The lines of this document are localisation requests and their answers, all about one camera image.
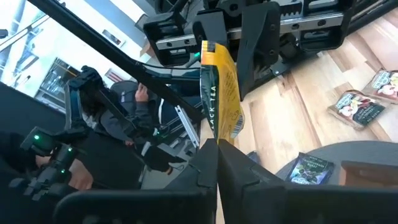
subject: yellow tea package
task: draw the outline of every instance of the yellow tea package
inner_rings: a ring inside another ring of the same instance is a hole
[[[345,91],[336,104],[329,106],[328,112],[342,122],[364,129],[375,120],[386,107],[379,100],[366,96],[358,90]]]
[[[228,49],[215,42],[201,45],[200,96],[215,139],[234,144],[243,129],[236,66]]]
[[[380,70],[362,92],[365,95],[398,104],[398,71]]]

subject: snack bag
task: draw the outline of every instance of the snack bag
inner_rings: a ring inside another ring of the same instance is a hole
[[[215,42],[201,45],[200,96],[215,139],[234,144],[243,129],[236,66],[228,49]]]
[[[334,169],[334,163],[300,152],[285,181],[296,184],[325,184]]]
[[[368,97],[358,90],[348,90],[335,105],[329,106],[328,112],[342,122],[361,130],[384,109],[386,107],[379,100]]]
[[[398,71],[380,70],[363,89],[363,93],[398,104]]]

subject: wooden countertop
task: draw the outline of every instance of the wooden countertop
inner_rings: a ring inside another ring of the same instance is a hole
[[[398,105],[390,106],[363,131],[355,131],[326,112],[340,95],[362,90],[384,67],[398,70],[398,9],[348,36],[336,49],[318,54],[284,78],[254,90],[242,102],[246,122],[235,140],[245,154],[257,151],[272,173],[309,152],[333,143],[357,140],[398,142]],[[212,133],[202,122],[201,144]],[[218,223],[223,223],[221,204]]]

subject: hand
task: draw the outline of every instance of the hand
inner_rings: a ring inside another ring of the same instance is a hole
[[[70,166],[69,171],[72,174],[69,186],[78,190],[88,190],[91,188],[94,178],[81,161],[75,159]]]
[[[136,91],[136,101],[137,102],[148,102],[148,89],[143,84],[138,85],[138,90]]]
[[[132,141],[125,141],[124,144],[125,144],[126,146],[132,146],[132,145],[134,144],[134,142],[132,142]]]

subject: person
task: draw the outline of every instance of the person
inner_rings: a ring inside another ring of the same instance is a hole
[[[188,75],[199,75],[199,73],[195,72]],[[172,86],[172,88],[177,91],[185,90],[190,96],[197,95],[195,98],[197,102],[200,101],[200,97],[198,96],[198,91],[200,89],[199,86],[196,88],[196,92],[192,90],[195,90],[192,86],[183,86],[180,87],[180,89]],[[177,116],[172,105],[164,103],[162,99],[149,91],[147,87],[141,83],[133,81],[115,83],[110,88],[110,91],[111,95],[117,98],[126,109],[129,116],[137,116],[140,118],[140,125],[148,129],[153,129],[157,125],[167,123]],[[107,134],[113,138],[121,140],[125,145],[134,148],[138,155],[141,155],[146,139],[138,138],[133,141],[129,136],[127,136],[118,119],[115,118],[109,110],[107,110],[102,102],[95,100],[91,93],[81,91],[80,100],[83,112],[87,117],[91,117],[96,123],[96,132]],[[149,168],[165,172],[168,175],[173,171],[173,167],[169,163],[185,162],[185,160],[172,156],[156,147],[150,148],[142,159]]]
[[[25,177],[27,168],[37,170],[49,162],[49,157],[21,149],[23,140],[24,136],[20,134],[0,131],[0,223],[52,223],[52,212],[60,198],[43,196],[39,201],[33,201],[23,194],[23,189],[9,187],[13,179]],[[75,159],[70,172],[70,186],[77,190],[91,188],[93,176],[81,161]]]

